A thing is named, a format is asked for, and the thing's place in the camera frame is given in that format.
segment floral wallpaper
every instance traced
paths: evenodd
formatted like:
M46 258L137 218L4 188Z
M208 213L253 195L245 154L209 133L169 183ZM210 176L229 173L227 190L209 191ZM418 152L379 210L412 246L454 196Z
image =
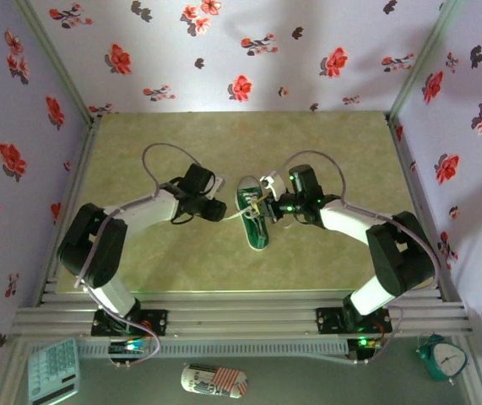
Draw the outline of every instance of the floral wallpaper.
M432 245L479 325L482 352L482 30L472 24L482 25L481 0L458 10L394 124L434 224Z
M63 12L68 24L77 18ZM84 132L38 40L12 2L0 0L0 356L15 311L39 287Z
M102 115L388 110L441 12L441 0L30 3Z

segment green shoe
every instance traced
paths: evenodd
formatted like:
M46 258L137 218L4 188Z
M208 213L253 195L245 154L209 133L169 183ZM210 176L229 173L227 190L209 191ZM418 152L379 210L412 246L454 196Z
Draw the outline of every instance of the green shoe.
M263 197L263 190L256 177L247 175L239 181L235 198L238 210L248 207L260 197ZM265 225L265 218L259 216L255 209L245 212L241 217L248 245L254 251L262 251L265 249L268 245L268 232L267 226Z

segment vent grille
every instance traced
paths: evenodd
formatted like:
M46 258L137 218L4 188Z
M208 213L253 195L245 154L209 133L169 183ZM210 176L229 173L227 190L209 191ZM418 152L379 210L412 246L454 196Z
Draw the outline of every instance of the vent grille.
M33 352L44 348L49 343L36 344ZM302 356L304 354L342 355L347 354L346 339L329 340L258 340L253 343L247 341L216 342L162 342L162 348L156 357L162 359L186 357L287 357ZM78 352L81 359L109 358L108 342L78 342ZM116 354L116 358L133 358L133 355Z

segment green alarm clock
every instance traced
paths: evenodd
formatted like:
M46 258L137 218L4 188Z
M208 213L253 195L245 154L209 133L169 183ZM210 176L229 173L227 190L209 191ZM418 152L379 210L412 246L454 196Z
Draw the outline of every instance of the green alarm clock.
M438 381L449 380L459 375L468 364L468 355L458 346L445 342L435 333L417 348L430 375Z

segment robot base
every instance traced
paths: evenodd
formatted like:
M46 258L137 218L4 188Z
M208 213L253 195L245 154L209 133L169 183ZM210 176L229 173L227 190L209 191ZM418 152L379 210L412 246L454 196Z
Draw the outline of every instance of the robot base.
M158 336L165 336L165 329L167 328L167 310L139 310L138 319L134 321L149 327ZM126 325L119 324L103 310L98 310L95 312L90 336L142 337L145 336L145 333L135 327L127 328Z
M344 308L317 308L316 309L317 331L320 335L340 335L357 333L390 333L393 331L389 311L380 309L363 318L363 322L352 331L344 318Z

